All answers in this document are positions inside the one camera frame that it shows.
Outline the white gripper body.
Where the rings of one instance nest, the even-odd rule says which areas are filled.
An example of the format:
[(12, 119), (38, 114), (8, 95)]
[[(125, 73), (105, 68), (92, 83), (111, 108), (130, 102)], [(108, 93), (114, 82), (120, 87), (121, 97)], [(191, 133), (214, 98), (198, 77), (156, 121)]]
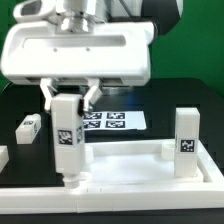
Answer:
[(128, 21), (113, 0), (24, 0), (13, 10), (0, 71), (39, 85), (141, 86), (150, 79), (151, 21)]

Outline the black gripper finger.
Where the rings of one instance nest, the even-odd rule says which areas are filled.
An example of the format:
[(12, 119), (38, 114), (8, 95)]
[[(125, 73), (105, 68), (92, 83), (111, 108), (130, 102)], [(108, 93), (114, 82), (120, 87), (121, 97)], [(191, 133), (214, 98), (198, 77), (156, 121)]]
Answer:
[(91, 112), (92, 106), (99, 100), (102, 95), (101, 80), (99, 78), (87, 78), (83, 86), (88, 88), (83, 97), (83, 111)]
[(42, 78), (40, 80), (40, 89), (45, 97), (44, 109), (49, 112), (51, 110), (51, 101), (57, 92), (57, 81), (54, 78)]

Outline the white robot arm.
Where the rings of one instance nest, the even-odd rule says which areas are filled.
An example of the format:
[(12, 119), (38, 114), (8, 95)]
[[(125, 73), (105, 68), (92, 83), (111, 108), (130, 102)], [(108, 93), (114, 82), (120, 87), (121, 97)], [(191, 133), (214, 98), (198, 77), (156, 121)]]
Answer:
[(148, 46), (179, 22), (183, 0), (24, 0), (0, 57), (11, 82), (38, 85), (45, 107), (59, 85), (87, 86), (89, 111), (102, 88), (150, 80)]

